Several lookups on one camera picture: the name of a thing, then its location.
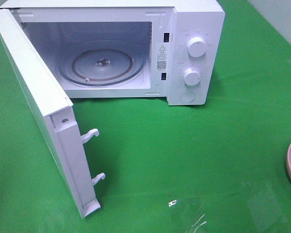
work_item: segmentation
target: white microwave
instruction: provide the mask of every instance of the white microwave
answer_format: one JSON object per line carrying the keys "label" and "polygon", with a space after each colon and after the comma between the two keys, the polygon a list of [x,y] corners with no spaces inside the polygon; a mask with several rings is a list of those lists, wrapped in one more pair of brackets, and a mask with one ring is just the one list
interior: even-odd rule
{"label": "white microwave", "polygon": [[215,0],[9,0],[0,36],[80,215],[100,208],[69,98],[206,101],[225,13]]}

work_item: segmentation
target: clear plastic film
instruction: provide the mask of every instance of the clear plastic film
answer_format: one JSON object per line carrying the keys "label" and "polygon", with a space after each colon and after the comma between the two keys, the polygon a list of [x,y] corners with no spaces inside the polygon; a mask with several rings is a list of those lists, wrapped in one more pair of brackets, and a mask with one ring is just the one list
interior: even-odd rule
{"label": "clear plastic film", "polygon": [[258,233],[289,232],[288,220],[270,180],[242,182],[242,187]]}
{"label": "clear plastic film", "polygon": [[174,233],[207,233],[207,220],[198,196],[168,203]]}

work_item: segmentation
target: glass turntable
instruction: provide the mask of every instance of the glass turntable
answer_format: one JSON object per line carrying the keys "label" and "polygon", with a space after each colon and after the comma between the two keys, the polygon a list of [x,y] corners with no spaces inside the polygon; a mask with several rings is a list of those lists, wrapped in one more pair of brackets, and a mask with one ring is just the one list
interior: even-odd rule
{"label": "glass turntable", "polygon": [[135,77],[144,67],[145,54],[135,44],[102,40],[72,44],[60,52],[57,69],[72,83],[106,86]]}

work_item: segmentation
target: control knob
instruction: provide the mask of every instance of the control knob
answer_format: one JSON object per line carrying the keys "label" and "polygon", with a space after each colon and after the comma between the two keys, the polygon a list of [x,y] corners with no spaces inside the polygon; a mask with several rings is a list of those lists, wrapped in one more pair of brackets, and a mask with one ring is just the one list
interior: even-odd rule
{"label": "control knob", "polygon": [[194,86],[200,82],[200,73],[196,69],[187,69],[183,75],[184,83],[188,86]]}
{"label": "control knob", "polygon": [[192,57],[200,57],[206,52],[206,41],[200,37],[194,37],[188,42],[188,52]]}

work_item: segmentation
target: green surface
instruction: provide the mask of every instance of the green surface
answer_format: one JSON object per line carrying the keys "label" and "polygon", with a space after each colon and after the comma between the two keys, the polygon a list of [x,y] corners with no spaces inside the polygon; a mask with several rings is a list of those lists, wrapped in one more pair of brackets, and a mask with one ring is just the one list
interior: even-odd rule
{"label": "green surface", "polygon": [[81,133],[101,132],[85,144],[92,175],[107,176],[85,219],[0,41],[0,233],[291,233],[291,46],[246,1],[220,2],[205,105],[73,100]]}

